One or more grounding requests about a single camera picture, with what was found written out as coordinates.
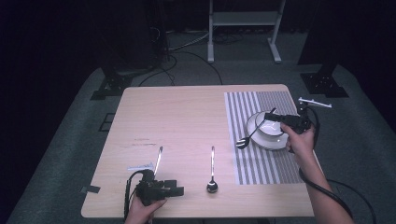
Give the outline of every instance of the black cable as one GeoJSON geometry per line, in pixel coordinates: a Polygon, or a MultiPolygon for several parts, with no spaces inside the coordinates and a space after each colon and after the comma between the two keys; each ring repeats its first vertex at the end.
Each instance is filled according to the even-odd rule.
{"type": "Polygon", "coordinates": [[[339,184],[339,185],[341,185],[341,186],[344,186],[344,187],[346,187],[346,188],[348,188],[348,189],[354,191],[356,194],[358,194],[358,195],[364,200],[364,202],[367,204],[367,206],[369,207],[370,212],[371,212],[371,214],[372,214],[373,223],[374,223],[374,224],[376,223],[376,215],[375,215],[374,208],[371,206],[370,202],[363,196],[363,194],[361,194],[361,193],[358,192],[356,189],[350,187],[350,186],[347,185],[347,184],[344,184],[344,183],[341,183],[341,182],[338,182],[338,181],[335,181],[335,180],[332,180],[332,179],[327,179],[327,181],[333,182],[333,183],[336,183],[336,184],[339,184]]]}
{"type": "Polygon", "coordinates": [[[203,41],[203,40],[207,40],[207,37],[208,37],[208,36],[209,36],[209,32],[206,32],[205,35],[203,35],[203,36],[201,36],[201,37],[198,37],[198,38],[196,38],[196,39],[190,41],[189,43],[183,44],[183,45],[181,45],[181,46],[174,47],[174,48],[170,48],[169,51],[172,52],[172,51],[175,51],[175,50],[178,50],[178,49],[186,48],[186,47],[188,47],[188,46],[195,46],[195,45],[197,45],[197,44],[202,44],[202,41],[203,41]]]}
{"type": "MultiPolygon", "coordinates": [[[[159,74],[161,74],[161,73],[163,73],[163,72],[165,72],[165,74],[169,76],[169,74],[166,73],[166,72],[169,71],[169,70],[171,70],[171,69],[173,69],[173,68],[177,65],[177,58],[176,58],[175,56],[172,56],[172,55],[169,55],[169,57],[171,57],[171,58],[173,58],[173,59],[175,60],[174,64],[172,64],[172,66],[171,66],[170,68],[163,69],[163,68],[161,67],[161,69],[162,69],[161,72],[157,72],[157,73],[154,73],[154,74],[152,74],[152,75],[146,77],[145,79],[143,79],[143,81],[140,82],[140,84],[138,85],[138,87],[141,87],[142,84],[143,84],[145,81],[147,81],[149,78],[154,77],[154,76],[157,76],[157,75],[159,75],[159,74]]],[[[175,85],[175,82],[174,82],[175,77],[172,76],[172,77],[169,77],[169,78],[171,79],[171,82],[173,83],[173,85],[175,85]]]]}
{"type": "Polygon", "coordinates": [[[210,67],[212,67],[213,70],[215,70],[216,74],[217,74],[218,77],[219,77],[220,85],[223,85],[223,82],[222,82],[222,79],[221,79],[221,75],[220,75],[218,69],[216,69],[212,64],[210,64],[210,63],[209,63],[207,60],[205,60],[203,57],[201,57],[201,56],[199,56],[199,55],[197,55],[197,54],[188,52],[188,51],[178,51],[178,52],[173,52],[173,53],[187,53],[187,54],[193,55],[193,56],[195,56],[195,57],[201,59],[201,60],[204,61],[207,65],[209,65],[210,67]]]}
{"type": "Polygon", "coordinates": [[[132,194],[130,195],[130,191],[131,191],[131,181],[132,178],[134,178],[135,175],[137,174],[143,174],[142,171],[136,171],[134,172],[129,179],[126,181],[126,189],[125,189],[125,201],[124,201],[124,221],[126,220],[126,218],[128,217],[128,213],[129,213],[129,206],[130,206],[130,201],[132,198],[132,195],[134,195],[134,191],[132,192],[132,194]]]}
{"type": "MultiPolygon", "coordinates": [[[[311,108],[310,106],[307,106],[306,108],[307,108],[307,109],[310,109],[310,110],[312,111],[312,113],[314,114],[314,117],[315,117],[315,122],[316,122],[316,123],[315,123],[316,125],[314,125],[314,126],[315,126],[314,147],[315,147],[315,144],[316,144],[317,141],[318,141],[318,135],[319,135],[319,130],[320,130],[320,123],[319,123],[319,119],[318,119],[318,114],[317,114],[317,112],[316,112],[313,108],[311,108]]],[[[347,204],[346,204],[340,197],[338,197],[337,195],[335,195],[335,194],[332,193],[331,191],[329,191],[329,190],[323,188],[322,186],[319,186],[319,185],[315,184],[314,182],[310,181],[309,179],[307,179],[307,178],[305,177],[303,171],[301,170],[301,168],[299,168],[299,175],[300,175],[300,178],[301,178],[307,185],[309,185],[310,187],[312,187],[312,188],[314,188],[314,189],[316,189],[316,190],[318,190],[318,191],[324,193],[325,195],[327,195],[327,196],[330,197],[331,199],[335,200],[338,204],[340,204],[340,205],[346,210],[346,212],[350,215],[350,217],[353,219],[352,212],[350,211],[350,209],[349,209],[349,207],[347,206],[347,204]]]]}
{"type": "Polygon", "coordinates": [[[307,106],[306,108],[310,109],[315,117],[315,125],[314,125],[315,126],[314,148],[315,148],[315,145],[317,144],[317,141],[318,141],[319,131],[320,131],[319,117],[318,117],[317,112],[313,108],[311,108],[310,106],[307,106]]]}
{"type": "Polygon", "coordinates": [[[219,35],[215,35],[214,36],[214,40],[213,43],[217,44],[217,45],[231,45],[234,44],[236,42],[242,41],[244,39],[244,36],[239,34],[240,38],[237,38],[234,35],[229,35],[229,34],[219,34],[219,35]]]}
{"type": "Polygon", "coordinates": [[[329,196],[331,199],[335,200],[337,203],[339,203],[339,204],[346,210],[346,212],[347,212],[347,213],[350,215],[350,217],[353,219],[352,212],[350,211],[350,209],[349,209],[349,207],[347,206],[347,204],[344,203],[344,201],[343,201],[340,197],[338,197],[337,195],[335,195],[335,194],[332,193],[331,191],[329,191],[329,190],[327,190],[327,189],[325,189],[325,188],[323,188],[323,187],[321,187],[321,186],[315,184],[314,182],[308,180],[308,179],[305,177],[305,175],[304,175],[303,171],[301,170],[301,168],[299,169],[298,173],[299,173],[299,175],[300,175],[300,178],[301,178],[307,185],[311,186],[311,187],[314,188],[314,189],[317,189],[318,191],[320,191],[320,192],[324,193],[325,195],[329,196]]]}

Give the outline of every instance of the wooden table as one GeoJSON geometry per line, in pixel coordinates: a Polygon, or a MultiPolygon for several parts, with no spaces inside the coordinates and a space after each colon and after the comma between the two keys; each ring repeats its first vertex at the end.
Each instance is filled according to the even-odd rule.
{"type": "Polygon", "coordinates": [[[123,217],[126,180],[133,172],[127,168],[155,166],[163,147],[156,179],[176,179],[185,195],[169,198],[155,217],[312,217],[305,184],[235,184],[224,103],[229,91],[289,92],[284,85],[126,89],[92,179],[100,191],[88,192],[81,214],[123,217]],[[219,191],[209,194],[212,146],[219,191]]]}

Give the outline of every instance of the spoon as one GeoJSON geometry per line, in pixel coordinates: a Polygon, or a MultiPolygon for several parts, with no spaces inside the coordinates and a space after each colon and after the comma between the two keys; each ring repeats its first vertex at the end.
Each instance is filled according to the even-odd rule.
{"type": "MultiPolygon", "coordinates": [[[[274,113],[276,111],[276,108],[273,108],[270,112],[270,114],[274,113]]],[[[264,124],[264,122],[266,121],[266,119],[264,119],[258,126],[257,128],[253,131],[253,133],[251,133],[248,137],[244,137],[239,139],[238,141],[236,141],[236,147],[239,149],[244,149],[245,147],[248,146],[249,142],[250,142],[250,138],[251,135],[253,135],[257,130],[259,130],[259,128],[264,124]]]]}
{"type": "Polygon", "coordinates": [[[158,151],[158,158],[157,158],[157,164],[155,165],[154,176],[157,174],[158,165],[160,165],[161,154],[163,154],[163,147],[160,147],[160,150],[158,151]]]}
{"type": "Polygon", "coordinates": [[[214,163],[215,163],[215,147],[212,147],[212,179],[209,183],[207,183],[206,189],[209,193],[215,193],[218,191],[218,184],[215,182],[215,175],[214,175],[214,163]]]}

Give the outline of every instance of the black and white striped mat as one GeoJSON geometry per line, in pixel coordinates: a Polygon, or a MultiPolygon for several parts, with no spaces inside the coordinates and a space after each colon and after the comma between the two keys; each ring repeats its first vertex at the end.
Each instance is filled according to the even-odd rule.
{"type": "Polygon", "coordinates": [[[235,142],[247,134],[247,122],[255,113],[276,108],[280,115],[296,115],[295,107],[286,91],[224,92],[236,184],[293,184],[303,183],[298,166],[286,149],[267,150],[254,141],[245,149],[235,142]]]}

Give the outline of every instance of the white stand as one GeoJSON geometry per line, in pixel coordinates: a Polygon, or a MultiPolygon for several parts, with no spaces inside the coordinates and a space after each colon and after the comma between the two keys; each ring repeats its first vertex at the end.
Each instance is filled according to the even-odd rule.
{"type": "Polygon", "coordinates": [[[213,12],[213,0],[209,3],[209,40],[207,42],[207,61],[215,61],[213,50],[213,27],[235,25],[274,25],[272,37],[268,38],[271,52],[276,63],[281,63],[279,52],[276,48],[276,36],[282,21],[283,9],[286,0],[281,0],[278,11],[255,11],[255,12],[213,12]]]}

